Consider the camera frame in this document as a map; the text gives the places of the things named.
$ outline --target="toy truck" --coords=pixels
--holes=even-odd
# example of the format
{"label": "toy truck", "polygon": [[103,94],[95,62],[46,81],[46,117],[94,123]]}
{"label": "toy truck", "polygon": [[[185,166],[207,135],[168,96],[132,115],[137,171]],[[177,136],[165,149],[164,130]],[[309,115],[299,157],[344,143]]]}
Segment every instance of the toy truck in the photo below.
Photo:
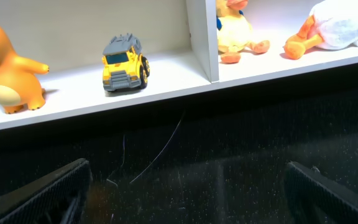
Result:
{"label": "toy truck", "polygon": [[141,51],[139,39],[132,34],[111,39],[102,58],[104,90],[114,92],[122,88],[146,88],[150,66]]}

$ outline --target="dark glossy surface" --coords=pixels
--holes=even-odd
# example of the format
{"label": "dark glossy surface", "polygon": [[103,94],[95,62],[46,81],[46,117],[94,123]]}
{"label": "dark glossy surface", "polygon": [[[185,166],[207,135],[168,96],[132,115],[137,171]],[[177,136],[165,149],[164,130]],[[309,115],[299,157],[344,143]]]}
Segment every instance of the dark glossy surface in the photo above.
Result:
{"label": "dark glossy surface", "polygon": [[0,131],[0,195],[81,157],[83,223],[291,223],[290,161],[358,194],[358,65]]}

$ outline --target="plush toy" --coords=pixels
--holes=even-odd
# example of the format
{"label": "plush toy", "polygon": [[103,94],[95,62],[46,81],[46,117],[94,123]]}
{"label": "plush toy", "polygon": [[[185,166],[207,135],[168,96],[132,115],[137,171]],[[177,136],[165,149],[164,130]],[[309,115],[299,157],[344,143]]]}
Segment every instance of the plush toy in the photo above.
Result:
{"label": "plush toy", "polygon": [[240,61],[240,51],[246,47],[259,54],[270,48],[268,40],[259,43],[252,40],[252,26],[241,11],[247,4],[248,0],[216,0],[218,49],[223,52],[221,60],[224,63]]}
{"label": "plush toy", "polygon": [[44,89],[34,74],[48,72],[48,65],[18,56],[0,27],[0,105],[6,113],[15,113],[24,104],[30,110],[41,108]]}
{"label": "plush toy", "polygon": [[285,54],[299,59],[306,50],[316,46],[339,50],[358,46],[358,1],[325,0],[315,5],[299,32],[291,36]]}

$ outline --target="truck windshield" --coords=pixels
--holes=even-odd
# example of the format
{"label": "truck windshield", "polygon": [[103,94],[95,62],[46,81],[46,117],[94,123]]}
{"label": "truck windshield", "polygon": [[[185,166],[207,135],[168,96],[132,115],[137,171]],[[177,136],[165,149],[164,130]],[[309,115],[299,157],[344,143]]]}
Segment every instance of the truck windshield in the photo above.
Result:
{"label": "truck windshield", "polygon": [[128,61],[128,55],[126,52],[114,54],[114,55],[106,55],[106,61],[109,65],[115,63],[123,63]]}

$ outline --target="white plush duck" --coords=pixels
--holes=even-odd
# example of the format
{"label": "white plush duck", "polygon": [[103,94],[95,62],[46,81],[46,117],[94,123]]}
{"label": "white plush duck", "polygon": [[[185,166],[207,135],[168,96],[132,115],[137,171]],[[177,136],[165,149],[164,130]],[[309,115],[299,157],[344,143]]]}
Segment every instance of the white plush duck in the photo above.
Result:
{"label": "white plush duck", "polygon": [[324,0],[315,5],[299,32],[290,37],[284,50],[299,59],[314,46],[340,50],[358,46],[358,0]]}

